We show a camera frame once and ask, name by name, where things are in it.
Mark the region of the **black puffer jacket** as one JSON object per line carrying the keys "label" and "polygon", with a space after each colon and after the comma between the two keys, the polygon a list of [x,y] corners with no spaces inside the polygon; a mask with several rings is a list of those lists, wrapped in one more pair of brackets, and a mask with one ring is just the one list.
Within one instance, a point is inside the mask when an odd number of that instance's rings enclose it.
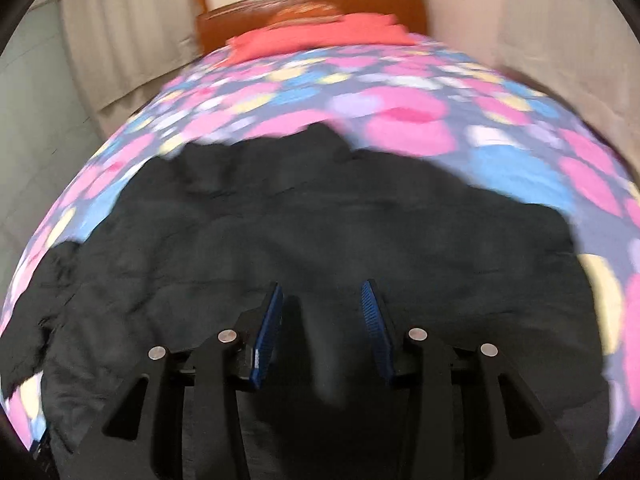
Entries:
{"label": "black puffer jacket", "polygon": [[1,338],[1,385],[42,375],[61,478],[154,347],[191,351],[284,295],[260,387],[236,395],[247,479],[412,479],[412,445],[360,306],[448,344],[490,342],[600,474],[608,386],[594,299],[565,218],[425,160],[353,150],[314,124],[149,159],[81,243],[49,249]]}

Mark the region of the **frosted glass wardrobe doors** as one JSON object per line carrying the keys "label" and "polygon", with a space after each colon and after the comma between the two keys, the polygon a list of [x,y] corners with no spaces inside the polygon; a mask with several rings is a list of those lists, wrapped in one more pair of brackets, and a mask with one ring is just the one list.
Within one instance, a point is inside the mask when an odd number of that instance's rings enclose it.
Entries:
{"label": "frosted glass wardrobe doors", "polygon": [[101,144],[78,93],[56,0],[28,11],[1,55],[1,285]]}

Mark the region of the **wooden headboard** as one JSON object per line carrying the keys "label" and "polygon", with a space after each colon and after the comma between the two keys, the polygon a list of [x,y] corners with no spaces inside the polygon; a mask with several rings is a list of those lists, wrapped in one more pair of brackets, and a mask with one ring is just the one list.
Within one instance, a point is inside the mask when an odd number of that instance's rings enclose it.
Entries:
{"label": "wooden headboard", "polygon": [[275,18],[294,15],[304,20],[352,13],[393,14],[409,32],[430,32],[426,0],[240,0],[196,18],[198,45],[206,55],[230,38],[265,27]]}

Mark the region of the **beige side curtain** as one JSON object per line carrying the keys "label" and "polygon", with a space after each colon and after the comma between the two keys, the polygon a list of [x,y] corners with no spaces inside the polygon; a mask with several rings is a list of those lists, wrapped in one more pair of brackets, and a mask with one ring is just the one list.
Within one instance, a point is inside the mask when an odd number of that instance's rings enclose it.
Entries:
{"label": "beige side curtain", "polygon": [[506,0],[499,58],[639,165],[639,43],[613,0]]}

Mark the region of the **red blanket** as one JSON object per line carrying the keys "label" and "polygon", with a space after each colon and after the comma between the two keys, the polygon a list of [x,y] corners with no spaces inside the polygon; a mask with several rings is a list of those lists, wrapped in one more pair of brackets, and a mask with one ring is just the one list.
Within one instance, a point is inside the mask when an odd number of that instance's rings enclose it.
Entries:
{"label": "red blanket", "polygon": [[325,23],[250,30],[228,41],[226,62],[235,65],[267,56],[358,44],[413,46],[416,40],[393,14],[352,13]]}

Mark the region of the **orange embroidered pillow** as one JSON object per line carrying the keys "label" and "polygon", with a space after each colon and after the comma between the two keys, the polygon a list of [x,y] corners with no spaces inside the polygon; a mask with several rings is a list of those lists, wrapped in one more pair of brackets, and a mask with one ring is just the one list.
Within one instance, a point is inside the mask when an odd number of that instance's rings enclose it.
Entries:
{"label": "orange embroidered pillow", "polygon": [[304,2],[278,11],[270,18],[268,26],[284,27],[331,23],[339,21],[342,16],[341,10],[332,3]]}

